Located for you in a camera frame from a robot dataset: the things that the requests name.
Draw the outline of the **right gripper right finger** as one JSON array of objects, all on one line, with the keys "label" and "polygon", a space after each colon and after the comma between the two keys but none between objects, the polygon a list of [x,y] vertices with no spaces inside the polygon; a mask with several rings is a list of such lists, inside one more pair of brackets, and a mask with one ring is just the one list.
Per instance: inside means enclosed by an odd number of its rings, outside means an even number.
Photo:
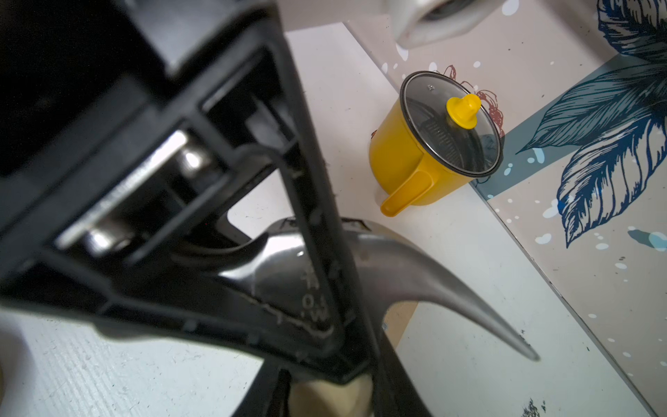
[{"label": "right gripper right finger", "polygon": [[373,414],[431,417],[383,330],[379,347],[379,368],[373,376]]}]

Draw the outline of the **wooden handled claw hammer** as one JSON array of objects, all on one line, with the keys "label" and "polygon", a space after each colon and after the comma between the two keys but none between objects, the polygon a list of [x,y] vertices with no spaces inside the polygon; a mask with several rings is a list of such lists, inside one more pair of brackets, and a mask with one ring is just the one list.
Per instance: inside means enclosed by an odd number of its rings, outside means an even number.
[{"label": "wooden handled claw hammer", "polygon": [[[481,326],[531,361],[538,353],[486,302],[448,269],[413,243],[384,226],[345,218],[343,234],[354,257],[361,285],[361,303],[379,342],[390,307],[401,302],[429,302]],[[313,328],[322,281],[292,219],[271,225],[236,250],[187,244],[175,261],[202,272],[280,313]]]}]

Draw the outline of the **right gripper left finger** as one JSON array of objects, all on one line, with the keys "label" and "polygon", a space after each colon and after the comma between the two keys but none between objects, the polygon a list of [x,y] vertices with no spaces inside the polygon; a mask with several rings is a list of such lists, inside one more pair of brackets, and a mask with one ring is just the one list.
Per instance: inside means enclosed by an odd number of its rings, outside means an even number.
[{"label": "right gripper left finger", "polygon": [[1,4],[1,301],[335,383],[376,367],[275,2]]}]

